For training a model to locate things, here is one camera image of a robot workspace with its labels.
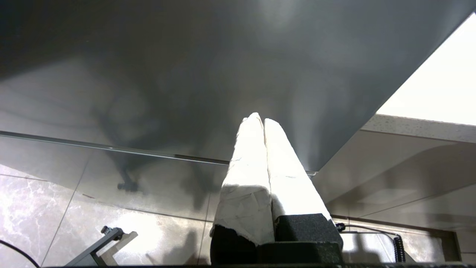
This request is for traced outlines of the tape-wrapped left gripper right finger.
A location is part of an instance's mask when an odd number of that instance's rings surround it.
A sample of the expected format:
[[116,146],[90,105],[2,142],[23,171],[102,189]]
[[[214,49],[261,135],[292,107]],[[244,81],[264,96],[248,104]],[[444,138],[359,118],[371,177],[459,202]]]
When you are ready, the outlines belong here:
[[265,119],[264,137],[273,220],[292,215],[322,215],[332,220],[281,125]]

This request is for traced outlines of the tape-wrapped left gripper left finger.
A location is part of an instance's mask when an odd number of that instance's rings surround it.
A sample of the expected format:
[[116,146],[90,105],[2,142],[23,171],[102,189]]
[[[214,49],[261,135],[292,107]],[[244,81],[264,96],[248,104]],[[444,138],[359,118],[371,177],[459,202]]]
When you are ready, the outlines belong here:
[[254,245],[275,240],[264,124],[257,112],[243,118],[221,186],[211,234],[222,227]]

